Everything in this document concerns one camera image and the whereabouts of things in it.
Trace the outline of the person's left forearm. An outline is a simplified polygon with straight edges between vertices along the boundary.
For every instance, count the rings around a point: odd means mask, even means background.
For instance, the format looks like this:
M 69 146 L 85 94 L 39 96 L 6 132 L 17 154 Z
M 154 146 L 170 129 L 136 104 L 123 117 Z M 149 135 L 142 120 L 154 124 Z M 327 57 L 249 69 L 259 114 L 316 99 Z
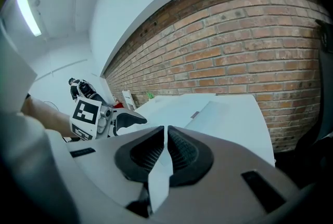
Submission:
M 21 112 L 38 120 L 46 129 L 59 132 L 63 137 L 77 137 L 70 129 L 70 116 L 53 109 L 27 94 Z

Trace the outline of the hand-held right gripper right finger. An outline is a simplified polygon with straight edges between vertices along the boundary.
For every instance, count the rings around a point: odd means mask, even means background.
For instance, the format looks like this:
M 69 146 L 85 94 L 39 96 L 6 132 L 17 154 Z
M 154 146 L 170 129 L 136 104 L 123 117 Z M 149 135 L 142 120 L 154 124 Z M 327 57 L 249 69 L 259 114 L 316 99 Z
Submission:
M 168 136 L 174 173 L 158 224 L 277 224 L 293 208 L 300 189 L 245 147 L 173 126 Z

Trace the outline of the ceiling tube light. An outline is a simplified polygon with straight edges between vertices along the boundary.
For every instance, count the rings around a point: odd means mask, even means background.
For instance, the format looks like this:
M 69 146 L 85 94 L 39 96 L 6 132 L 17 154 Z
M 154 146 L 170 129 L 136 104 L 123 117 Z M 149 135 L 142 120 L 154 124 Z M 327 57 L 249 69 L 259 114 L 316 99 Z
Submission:
M 41 30 L 34 19 L 28 0 L 16 0 L 16 2 L 32 34 L 36 37 L 42 35 Z

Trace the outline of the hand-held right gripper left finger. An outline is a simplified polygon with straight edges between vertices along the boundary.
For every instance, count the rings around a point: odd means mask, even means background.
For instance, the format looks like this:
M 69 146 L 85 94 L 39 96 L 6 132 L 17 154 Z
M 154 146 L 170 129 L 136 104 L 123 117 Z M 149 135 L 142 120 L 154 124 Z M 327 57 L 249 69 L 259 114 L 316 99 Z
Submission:
M 102 193 L 150 215 L 165 201 L 164 126 L 71 143 L 75 163 Z

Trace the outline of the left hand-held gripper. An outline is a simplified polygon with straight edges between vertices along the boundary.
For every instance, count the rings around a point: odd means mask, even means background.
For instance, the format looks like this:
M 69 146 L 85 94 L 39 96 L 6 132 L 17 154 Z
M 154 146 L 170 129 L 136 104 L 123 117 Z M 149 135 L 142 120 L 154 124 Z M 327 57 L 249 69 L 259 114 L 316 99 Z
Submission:
M 118 110 L 117 122 L 113 128 L 115 136 L 137 132 L 147 119 L 134 111 Z M 70 116 L 70 129 L 82 140 L 108 138 L 112 125 L 113 109 L 100 101 L 79 98 Z

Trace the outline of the white square table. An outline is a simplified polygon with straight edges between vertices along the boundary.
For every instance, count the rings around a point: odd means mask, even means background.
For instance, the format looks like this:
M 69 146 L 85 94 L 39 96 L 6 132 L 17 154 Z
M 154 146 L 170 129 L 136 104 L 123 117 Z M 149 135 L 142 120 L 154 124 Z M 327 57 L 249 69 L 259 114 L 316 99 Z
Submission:
M 173 125 L 225 139 L 275 164 L 268 128 L 253 95 L 156 96 L 136 112 L 148 127 Z

